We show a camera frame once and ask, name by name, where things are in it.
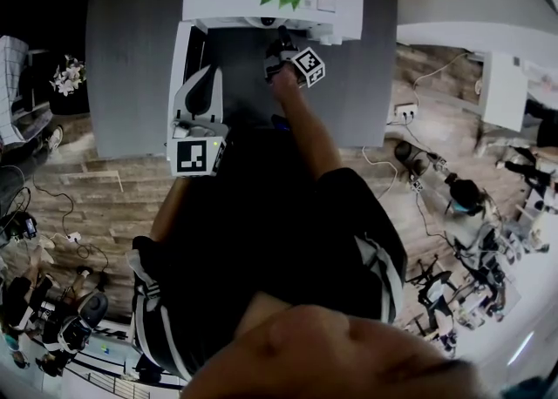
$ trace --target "desk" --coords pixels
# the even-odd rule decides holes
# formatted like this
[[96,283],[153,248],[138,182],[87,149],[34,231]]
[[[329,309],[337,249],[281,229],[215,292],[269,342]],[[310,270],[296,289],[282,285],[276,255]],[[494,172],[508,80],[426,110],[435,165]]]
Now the desk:
[[[364,0],[361,41],[311,43],[327,66],[308,91],[338,146],[381,146],[395,69],[398,0]],[[182,0],[90,0],[86,62],[93,130],[100,157],[163,154],[168,87]],[[209,32],[208,56],[223,67],[227,117],[278,112],[263,80],[271,32]],[[307,44],[296,39],[301,48]]]

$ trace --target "floor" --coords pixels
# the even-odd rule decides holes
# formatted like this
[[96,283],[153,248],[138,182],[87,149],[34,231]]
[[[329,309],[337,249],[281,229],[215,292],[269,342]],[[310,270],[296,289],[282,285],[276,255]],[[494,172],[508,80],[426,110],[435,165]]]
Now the floor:
[[[397,72],[393,81],[392,104],[416,103],[412,81],[417,77],[436,71],[462,51],[440,48],[398,48]],[[480,77],[479,64],[460,58],[445,71],[424,79],[421,85],[476,103],[474,83]],[[102,249],[109,260],[106,269],[110,277],[107,294],[110,300],[109,318],[116,321],[129,320],[133,295],[132,271],[126,264],[125,253],[131,248],[132,239],[149,232],[154,215],[172,184],[168,165],[162,157],[140,159],[99,159],[95,150],[95,138],[87,116],[58,119],[65,129],[65,140],[51,155],[47,165],[36,174],[37,186],[51,193],[66,193],[74,203],[64,197],[52,198],[31,187],[29,210],[35,216],[41,234],[51,237],[56,233],[81,234],[82,244],[93,244]],[[416,138],[446,158],[452,171],[462,179],[474,179],[492,195],[502,214],[515,214],[515,204],[527,197],[527,185],[515,174],[496,170],[494,156],[477,159],[473,148],[479,129],[479,119],[472,113],[463,112],[449,105],[422,100],[418,115],[409,125]],[[457,277],[463,272],[452,257],[443,239],[428,237],[425,226],[415,205],[415,195],[406,183],[403,168],[393,158],[393,147],[398,139],[416,142],[401,126],[388,126],[385,146],[368,149],[371,161],[390,160],[400,174],[390,192],[381,199],[384,209],[391,217],[409,255],[408,277],[417,270],[417,260],[429,261],[437,254],[445,268],[455,270]],[[393,170],[388,165],[370,166],[360,149],[341,150],[344,162],[355,169],[379,196],[390,185]],[[437,226],[426,215],[431,233]],[[53,238],[57,244],[51,251],[55,265],[49,269],[64,286],[71,284],[75,267],[81,264],[101,270],[105,258],[100,252],[78,249],[63,236]],[[10,244],[3,250],[3,257],[10,266],[10,278],[20,274],[27,264],[25,246]],[[89,286],[96,282],[90,277]],[[405,311],[398,318],[404,326],[423,308],[416,302],[416,290],[405,286]]]

